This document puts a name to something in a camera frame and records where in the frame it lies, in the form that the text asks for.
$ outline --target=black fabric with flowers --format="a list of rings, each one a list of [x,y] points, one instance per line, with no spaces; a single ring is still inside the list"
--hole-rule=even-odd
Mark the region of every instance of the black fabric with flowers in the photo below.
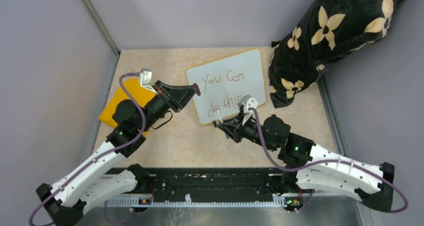
[[[294,30],[273,42],[269,67],[274,107],[290,105],[333,63],[387,35],[403,0],[315,0]]]

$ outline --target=yellow border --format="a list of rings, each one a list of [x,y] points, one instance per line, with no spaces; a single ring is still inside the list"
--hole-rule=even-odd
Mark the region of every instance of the yellow border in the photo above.
[[[187,84],[189,83],[189,78],[187,77],[187,71],[188,71],[188,70],[190,70],[190,69],[192,69],[192,68],[195,68],[195,67],[199,67],[199,66],[202,66],[202,65],[208,64],[208,63],[211,63],[211,62],[215,62],[215,61],[219,61],[219,60],[222,60],[222,59],[225,59],[225,58],[228,58],[228,57],[232,57],[232,56],[235,56],[235,55],[238,55],[238,54],[242,54],[242,53],[245,53],[245,52],[253,51],[253,50],[258,50],[258,51],[259,51],[259,55],[260,55],[260,64],[261,64],[260,66],[261,66],[261,68],[262,68],[262,77],[263,77],[263,88],[265,89],[265,102],[264,102],[264,103],[262,103],[262,104],[259,104],[259,106],[261,106],[261,105],[263,105],[263,104],[267,103],[267,101],[268,101],[267,87],[266,87],[266,81],[267,81],[267,80],[266,80],[265,73],[264,73],[264,62],[263,62],[263,60],[262,60],[262,51],[261,51],[261,49],[260,49],[259,47],[254,47],[254,48],[247,49],[247,50],[244,50],[244,51],[241,51],[241,52],[233,53],[233,54],[230,54],[230,55],[225,56],[225,57],[220,57],[220,58],[217,58],[217,59],[213,59],[213,60],[211,60],[211,61],[203,62],[203,63],[201,63],[201,64],[197,64],[197,65],[194,65],[194,66],[192,66],[192,67],[187,68],[187,69],[185,70],[185,79],[187,80]],[[207,124],[203,124],[203,123],[200,121],[199,114],[198,114],[198,109],[197,109],[197,107],[196,107],[196,103],[195,103],[195,101],[194,101],[194,100],[192,100],[192,103],[194,103],[194,108],[196,109],[196,114],[197,114],[197,118],[198,118],[198,120],[199,120],[199,123],[200,123],[202,126],[206,126],[206,125],[211,124],[212,122],[207,123]],[[237,114],[238,114],[238,112],[237,112],[237,113],[234,113],[234,114],[231,114],[231,115],[229,115],[229,116],[227,116],[227,117],[224,117],[223,119],[227,119],[227,118],[233,117],[234,115],[237,115]]]

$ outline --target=robotic arm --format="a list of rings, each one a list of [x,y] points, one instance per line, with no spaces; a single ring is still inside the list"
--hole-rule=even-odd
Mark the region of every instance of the robotic arm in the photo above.
[[[133,190],[148,190],[150,176],[139,164],[131,165],[110,178],[100,177],[131,156],[143,144],[146,140],[141,135],[143,128],[147,131],[157,120],[164,118],[170,109],[176,113],[181,111],[194,95],[200,95],[200,90],[196,84],[170,86],[161,81],[150,86],[151,72],[148,70],[141,71],[139,81],[142,86],[156,93],[146,106],[141,108],[143,115],[131,100],[120,102],[113,115],[118,126],[107,136],[99,149],[58,182],[52,185],[44,183],[37,188],[36,192],[41,201],[50,197],[43,206],[55,225],[73,226],[93,207],[111,197]]]
[[[221,119],[214,125],[235,143],[246,138],[263,146],[271,162],[285,171],[281,183],[286,191],[313,189],[334,192],[352,197],[378,211],[391,210],[393,188],[389,184],[393,182],[395,172],[392,164],[369,165],[331,152],[310,139],[291,133],[291,127],[275,115],[259,127],[257,119],[252,118],[252,108],[257,105],[256,99],[247,95],[239,102],[240,113],[237,116]],[[277,165],[267,151],[278,149],[278,159],[286,163],[286,168]]]

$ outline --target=gray floor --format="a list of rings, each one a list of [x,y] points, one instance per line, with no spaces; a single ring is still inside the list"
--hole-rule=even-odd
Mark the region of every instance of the gray floor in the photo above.
[[[125,218],[129,210],[109,208],[112,220]],[[104,219],[103,208],[88,213],[79,225],[115,225]],[[135,214],[120,225],[145,226],[266,226],[266,225],[362,225],[356,203],[342,196],[314,196],[310,205],[300,214],[287,214],[278,208],[151,208]]]

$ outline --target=floral pattern pillow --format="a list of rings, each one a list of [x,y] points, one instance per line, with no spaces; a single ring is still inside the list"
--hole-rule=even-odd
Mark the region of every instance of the floral pattern pillow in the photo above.
[[[269,66],[274,107],[290,105],[335,62],[384,38],[404,0],[315,0],[279,42]]]

